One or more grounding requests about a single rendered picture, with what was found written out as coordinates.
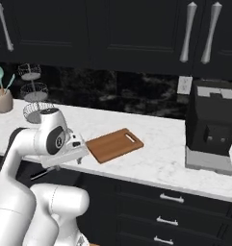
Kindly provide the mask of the black drawer front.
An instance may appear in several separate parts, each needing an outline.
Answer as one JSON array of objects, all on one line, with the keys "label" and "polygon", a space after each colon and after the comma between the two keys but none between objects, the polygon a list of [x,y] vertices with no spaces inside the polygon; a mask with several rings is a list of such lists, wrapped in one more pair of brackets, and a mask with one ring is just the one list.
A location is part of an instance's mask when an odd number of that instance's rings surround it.
[{"label": "black drawer front", "polygon": [[32,180],[32,177],[43,171],[39,163],[23,160],[16,173],[16,179],[28,187],[35,184],[70,185],[83,188],[92,194],[116,197],[113,179],[62,168]]},{"label": "black drawer front", "polygon": [[160,227],[123,227],[117,234],[118,246],[169,246],[153,240],[155,236],[174,242],[173,246],[223,246],[214,239]]},{"label": "black drawer front", "polygon": [[[199,195],[193,195],[170,189],[162,189],[159,187],[144,184],[135,184],[130,182],[118,183],[116,191],[123,195],[128,194],[134,197],[145,198],[162,204],[198,209],[205,212],[211,212],[215,215],[232,218],[232,203],[221,201],[218,199],[212,199]],[[185,201],[183,204],[180,204],[169,200],[163,200],[160,198],[161,193],[165,193],[167,196],[176,198],[181,196],[182,198],[184,198]]]},{"label": "black drawer front", "polygon": [[[153,222],[157,225],[189,230],[194,233],[207,234],[214,237],[222,237],[226,230],[226,224],[220,218],[204,213],[176,209],[166,205],[126,201],[120,203],[119,212],[121,215],[141,219],[145,222]],[[156,221],[158,216],[169,221],[177,220],[179,225],[176,227],[165,223],[159,223]]]}]

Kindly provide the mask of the brown wooden cutting board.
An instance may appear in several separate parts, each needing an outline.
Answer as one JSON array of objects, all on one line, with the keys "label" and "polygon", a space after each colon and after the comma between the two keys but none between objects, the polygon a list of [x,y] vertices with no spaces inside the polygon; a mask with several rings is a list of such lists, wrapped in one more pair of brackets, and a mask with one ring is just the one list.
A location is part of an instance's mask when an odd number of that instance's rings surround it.
[{"label": "brown wooden cutting board", "polygon": [[86,144],[99,163],[113,160],[143,147],[143,143],[126,128],[89,140]]}]

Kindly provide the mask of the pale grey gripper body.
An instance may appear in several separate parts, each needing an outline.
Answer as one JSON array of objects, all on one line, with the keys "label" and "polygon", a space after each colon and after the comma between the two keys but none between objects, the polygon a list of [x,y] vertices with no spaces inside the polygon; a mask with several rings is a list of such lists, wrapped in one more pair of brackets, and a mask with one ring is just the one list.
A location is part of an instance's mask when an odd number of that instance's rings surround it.
[{"label": "pale grey gripper body", "polygon": [[70,150],[62,150],[56,155],[40,156],[40,163],[43,168],[48,168],[85,157],[89,153],[86,146],[79,146]]}]

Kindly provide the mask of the teal spatula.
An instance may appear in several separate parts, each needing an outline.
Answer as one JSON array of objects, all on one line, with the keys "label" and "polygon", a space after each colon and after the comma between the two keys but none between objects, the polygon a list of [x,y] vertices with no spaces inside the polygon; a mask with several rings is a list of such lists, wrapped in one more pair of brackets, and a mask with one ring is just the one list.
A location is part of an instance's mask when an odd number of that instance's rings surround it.
[{"label": "teal spatula", "polygon": [[15,79],[15,74],[12,75],[7,87],[5,88],[5,94],[7,93],[7,90],[9,89],[9,87],[12,85],[14,79]]}]

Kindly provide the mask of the beige utensil pot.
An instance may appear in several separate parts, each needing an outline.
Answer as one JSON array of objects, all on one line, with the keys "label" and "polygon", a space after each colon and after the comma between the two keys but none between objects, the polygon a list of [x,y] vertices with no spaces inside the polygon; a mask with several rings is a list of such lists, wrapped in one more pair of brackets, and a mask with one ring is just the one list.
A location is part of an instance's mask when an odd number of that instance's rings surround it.
[{"label": "beige utensil pot", "polygon": [[13,97],[9,90],[0,95],[0,113],[6,113],[13,109]]}]

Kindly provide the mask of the white wall socket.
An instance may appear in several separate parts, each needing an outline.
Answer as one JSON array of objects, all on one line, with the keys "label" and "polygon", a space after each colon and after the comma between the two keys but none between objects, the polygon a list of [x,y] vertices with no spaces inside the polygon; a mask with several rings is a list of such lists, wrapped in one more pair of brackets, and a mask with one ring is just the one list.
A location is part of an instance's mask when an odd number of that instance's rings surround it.
[{"label": "white wall socket", "polygon": [[177,93],[189,95],[192,87],[192,76],[180,76],[178,79]]}]

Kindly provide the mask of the black coffee machine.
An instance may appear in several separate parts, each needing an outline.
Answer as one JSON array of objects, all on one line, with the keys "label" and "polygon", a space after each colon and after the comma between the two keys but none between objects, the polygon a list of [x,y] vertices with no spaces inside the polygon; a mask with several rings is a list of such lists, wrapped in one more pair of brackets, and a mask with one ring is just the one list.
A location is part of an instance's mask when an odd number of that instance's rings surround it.
[{"label": "black coffee machine", "polygon": [[185,166],[232,176],[232,85],[194,81],[185,120]]}]

